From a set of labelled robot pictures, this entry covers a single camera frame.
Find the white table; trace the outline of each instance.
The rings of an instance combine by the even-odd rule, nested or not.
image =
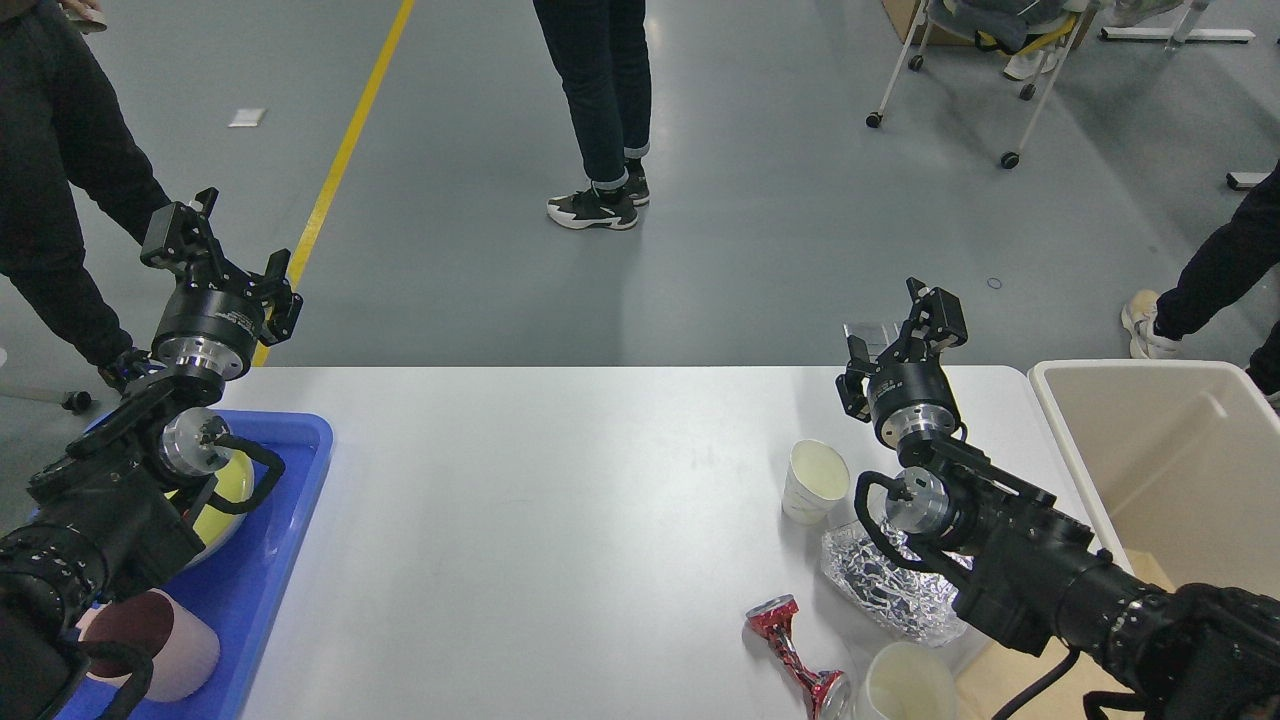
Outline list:
[[[334,452],[242,717],[804,717],[748,609],[794,593],[804,661],[855,680],[890,642],[780,509],[796,439],[899,469],[838,372],[253,369],[219,407],[314,413]],[[1027,378],[947,374],[969,442],[1084,519]]]

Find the black cable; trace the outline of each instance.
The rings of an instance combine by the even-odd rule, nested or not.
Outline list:
[[[151,688],[151,675],[155,673],[151,656],[133,646],[110,641],[82,642],[79,646],[90,657],[120,662],[132,673],[111,697],[106,710],[97,716],[97,720],[125,720]]]
[[[1088,720],[1107,720],[1107,714],[1102,712],[1103,707],[1133,712],[1144,712],[1152,708],[1151,703],[1138,694],[1112,693],[1105,691],[1084,693],[1084,716]]]
[[[1074,667],[1075,661],[1079,659],[1080,659],[1080,648],[1073,647],[1071,651],[1066,653],[1066,657],[1064,657],[1061,662],[1055,665],[1053,669],[1046,673],[1043,678],[1036,680],[1030,685],[1027,685],[1025,691],[1014,696],[1014,700],[1006,702],[1005,706],[1000,708],[1000,712],[991,716],[991,720],[1009,720],[1009,716],[1021,710],[1024,705],[1032,701],[1032,698],[1044,692],[1044,689],[1052,685],[1053,683],[1061,680],[1062,675],[1066,675],[1068,670]]]
[[[228,515],[243,515],[244,512],[256,510],[257,506],[262,505],[262,501],[266,500],[266,496],[270,495],[276,480],[284,475],[284,460],[280,459],[280,456],[274,451],[268,450],[253,441],[230,434],[214,439],[214,445],[239,450],[244,455],[248,455],[250,460],[257,462],[259,465],[264,465],[266,468],[266,474],[262,475],[262,480],[253,487],[253,495],[251,495],[248,500],[232,502],[225,497],[214,493],[209,496],[209,506]]]

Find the crumpled foil ball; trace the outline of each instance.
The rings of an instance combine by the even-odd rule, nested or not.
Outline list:
[[[881,521],[881,530],[909,560],[906,533]],[[952,557],[965,568],[973,560]],[[918,573],[893,565],[872,543],[860,523],[827,530],[822,536],[822,574],[854,605],[884,628],[928,647],[942,647],[969,625],[956,618],[951,601],[956,588],[937,573]]]

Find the black pants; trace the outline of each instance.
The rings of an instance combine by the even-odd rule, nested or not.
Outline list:
[[[653,90],[644,0],[534,0],[591,184],[626,183],[625,158],[649,151]]]
[[[1178,287],[1156,302],[1164,334],[1181,338],[1208,323],[1219,310],[1244,296],[1280,263],[1280,164],[1213,231],[1183,268]],[[1280,391],[1280,323],[1249,356],[1249,377],[1266,393]]]
[[[0,273],[93,365],[133,346],[84,269],[68,182],[138,243],[169,204],[115,91],[54,0],[0,23]]]

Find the white sneaker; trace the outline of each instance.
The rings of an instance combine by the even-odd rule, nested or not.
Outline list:
[[[1005,72],[1001,73],[1009,79],[1024,81],[1030,77],[1036,77],[1036,68],[1039,67],[1039,59],[1044,56],[1048,50],[1036,50],[1034,53],[1021,53],[1014,55],[1009,59],[1009,64],[1005,65]],[[1044,60],[1044,69],[1042,73],[1047,73],[1057,67],[1057,53],[1050,53],[1048,60]]]
[[[1160,293],[1139,290],[1120,309],[1120,324],[1129,331],[1129,356],[1135,360],[1170,360],[1178,357],[1181,342],[1156,334],[1156,300]]]

